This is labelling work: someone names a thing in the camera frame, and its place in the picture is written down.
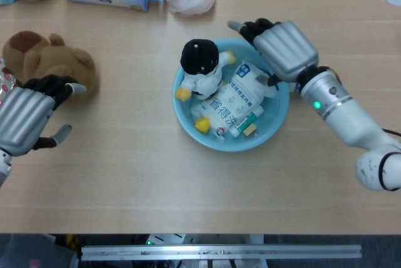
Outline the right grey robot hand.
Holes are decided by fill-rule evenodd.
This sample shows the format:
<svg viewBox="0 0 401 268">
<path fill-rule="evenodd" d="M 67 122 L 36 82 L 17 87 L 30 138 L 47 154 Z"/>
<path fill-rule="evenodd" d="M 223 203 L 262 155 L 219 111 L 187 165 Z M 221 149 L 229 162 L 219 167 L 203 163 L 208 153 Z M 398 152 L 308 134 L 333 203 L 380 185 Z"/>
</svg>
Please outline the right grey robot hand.
<svg viewBox="0 0 401 268">
<path fill-rule="evenodd" d="M 295 83 L 305 71 L 318 67 L 317 49 L 291 21 L 274 23 L 259 18 L 244 23 L 228 21 L 227 25 L 238 32 L 267 62 L 273 71 L 268 86 L 279 82 Z"/>
</svg>

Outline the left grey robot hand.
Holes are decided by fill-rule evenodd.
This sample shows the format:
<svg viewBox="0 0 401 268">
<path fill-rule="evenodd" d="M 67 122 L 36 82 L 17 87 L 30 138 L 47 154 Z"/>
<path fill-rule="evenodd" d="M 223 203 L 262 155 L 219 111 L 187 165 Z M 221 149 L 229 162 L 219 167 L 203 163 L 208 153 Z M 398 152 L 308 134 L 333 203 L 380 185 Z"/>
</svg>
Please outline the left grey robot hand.
<svg viewBox="0 0 401 268">
<path fill-rule="evenodd" d="M 42 131 L 57 107 L 70 96 L 86 92 L 86 86 L 74 78 L 56 75 L 34 78 L 13 88 L 1 104 L 1 150 L 18 157 L 30 150 L 57 147 L 72 127 L 63 125 L 50 137 L 42 137 Z"/>
</svg>

